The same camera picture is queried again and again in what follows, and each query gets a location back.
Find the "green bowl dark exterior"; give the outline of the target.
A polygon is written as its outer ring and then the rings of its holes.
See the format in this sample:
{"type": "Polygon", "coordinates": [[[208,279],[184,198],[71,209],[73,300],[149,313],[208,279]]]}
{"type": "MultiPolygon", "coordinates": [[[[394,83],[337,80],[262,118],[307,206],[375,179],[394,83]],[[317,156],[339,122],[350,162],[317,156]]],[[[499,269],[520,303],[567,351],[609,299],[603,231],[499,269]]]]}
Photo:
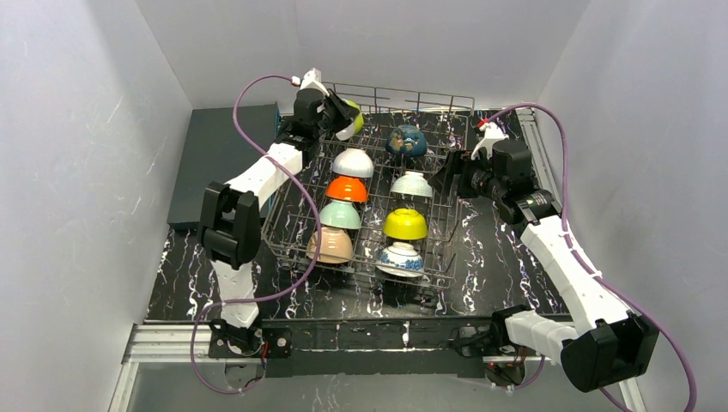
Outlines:
{"type": "Polygon", "coordinates": [[[425,179],[424,173],[405,171],[393,182],[391,193],[431,198],[434,195],[434,189],[425,179]]]}

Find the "white bowl blue band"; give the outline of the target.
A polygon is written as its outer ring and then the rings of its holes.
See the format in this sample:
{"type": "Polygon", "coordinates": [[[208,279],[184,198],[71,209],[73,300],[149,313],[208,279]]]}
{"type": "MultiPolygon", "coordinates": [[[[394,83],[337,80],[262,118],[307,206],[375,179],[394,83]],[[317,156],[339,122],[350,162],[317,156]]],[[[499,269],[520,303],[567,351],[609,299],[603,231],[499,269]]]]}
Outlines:
{"type": "Polygon", "coordinates": [[[374,173],[374,164],[363,149],[347,148],[334,159],[331,170],[343,176],[370,179],[374,173]]]}

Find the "yellow bowl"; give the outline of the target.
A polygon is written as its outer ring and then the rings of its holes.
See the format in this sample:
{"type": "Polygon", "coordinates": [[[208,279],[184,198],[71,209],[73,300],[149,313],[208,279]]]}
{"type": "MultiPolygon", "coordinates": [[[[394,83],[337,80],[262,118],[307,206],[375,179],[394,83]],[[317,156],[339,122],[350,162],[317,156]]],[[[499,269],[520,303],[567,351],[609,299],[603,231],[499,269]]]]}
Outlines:
{"type": "Polygon", "coordinates": [[[428,236],[428,226],[417,210],[395,209],[385,218],[383,232],[393,239],[419,240],[428,236]]]}

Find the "orange rimmed white bowl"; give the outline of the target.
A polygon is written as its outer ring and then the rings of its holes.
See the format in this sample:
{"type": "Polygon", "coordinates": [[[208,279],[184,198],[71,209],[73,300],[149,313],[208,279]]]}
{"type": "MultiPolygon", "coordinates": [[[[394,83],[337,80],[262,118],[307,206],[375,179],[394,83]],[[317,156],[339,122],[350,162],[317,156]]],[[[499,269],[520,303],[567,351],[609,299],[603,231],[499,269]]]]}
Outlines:
{"type": "Polygon", "coordinates": [[[331,199],[364,203],[368,200],[367,187],[354,177],[338,176],[326,188],[325,195],[331,199]]]}

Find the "blue patterned bowl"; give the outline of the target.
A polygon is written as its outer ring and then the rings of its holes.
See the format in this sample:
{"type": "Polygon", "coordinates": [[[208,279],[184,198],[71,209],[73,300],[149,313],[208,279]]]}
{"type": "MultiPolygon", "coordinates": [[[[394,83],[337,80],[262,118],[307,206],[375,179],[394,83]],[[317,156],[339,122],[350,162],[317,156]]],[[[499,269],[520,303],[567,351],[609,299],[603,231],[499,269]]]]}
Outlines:
{"type": "Polygon", "coordinates": [[[380,254],[375,267],[385,273],[404,278],[424,275],[424,259],[411,243],[395,241],[380,254]]]}

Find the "celadon green bowl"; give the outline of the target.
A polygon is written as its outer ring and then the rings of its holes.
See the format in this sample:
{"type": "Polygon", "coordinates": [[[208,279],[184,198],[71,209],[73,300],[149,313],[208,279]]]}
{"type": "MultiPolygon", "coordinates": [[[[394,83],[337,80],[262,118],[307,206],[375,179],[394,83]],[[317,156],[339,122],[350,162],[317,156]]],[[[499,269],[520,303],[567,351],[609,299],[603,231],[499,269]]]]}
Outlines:
{"type": "Polygon", "coordinates": [[[361,218],[350,201],[331,199],[320,211],[321,223],[327,227],[359,230],[361,218]]]}

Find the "beige floral bowl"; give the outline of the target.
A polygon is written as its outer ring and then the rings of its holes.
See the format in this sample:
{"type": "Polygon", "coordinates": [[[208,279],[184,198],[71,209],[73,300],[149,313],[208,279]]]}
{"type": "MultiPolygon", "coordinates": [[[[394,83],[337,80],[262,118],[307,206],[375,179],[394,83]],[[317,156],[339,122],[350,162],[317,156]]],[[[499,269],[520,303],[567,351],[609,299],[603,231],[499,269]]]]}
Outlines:
{"type": "Polygon", "coordinates": [[[323,240],[319,242],[314,232],[308,241],[306,256],[314,257],[316,247],[321,244],[318,261],[324,264],[343,264],[353,257],[353,244],[349,235],[341,228],[322,227],[323,240]]]}

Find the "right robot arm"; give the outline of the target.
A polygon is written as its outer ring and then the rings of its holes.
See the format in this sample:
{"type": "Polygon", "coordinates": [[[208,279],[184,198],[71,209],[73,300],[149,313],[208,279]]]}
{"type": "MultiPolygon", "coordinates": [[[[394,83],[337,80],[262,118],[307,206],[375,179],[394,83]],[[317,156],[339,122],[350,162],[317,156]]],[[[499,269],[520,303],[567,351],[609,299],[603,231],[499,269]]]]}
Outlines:
{"type": "Polygon", "coordinates": [[[543,266],[567,305],[573,325],[545,318],[525,305],[494,312],[489,330],[457,338],[459,347],[526,347],[556,361],[582,392],[644,374],[658,340],[658,328],[644,314],[600,284],[595,270],[576,259],[576,240],[567,230],[554,195],[538,185],[531,151],[519,140],[491,148],[453,150],[429,180],[446,194],[492,200],[500,219],[543,266]]]}

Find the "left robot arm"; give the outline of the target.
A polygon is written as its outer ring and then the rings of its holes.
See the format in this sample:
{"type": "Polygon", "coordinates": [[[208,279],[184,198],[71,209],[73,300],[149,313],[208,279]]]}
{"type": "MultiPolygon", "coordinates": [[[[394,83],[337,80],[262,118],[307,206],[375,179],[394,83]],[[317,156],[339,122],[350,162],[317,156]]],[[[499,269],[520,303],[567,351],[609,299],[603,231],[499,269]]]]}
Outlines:
{"type": "Polygon", "coordinates": [[[259,314],[251,262],[261,246],[263,206],[309,165],[321,141],[353,125],[360,113],[332,90],[300,90],[293,115],[282,121],[262,157],[227,183],[207,186],[197,240],[219,282],[222,309],[212,325],[246,339],[259,314]]]}

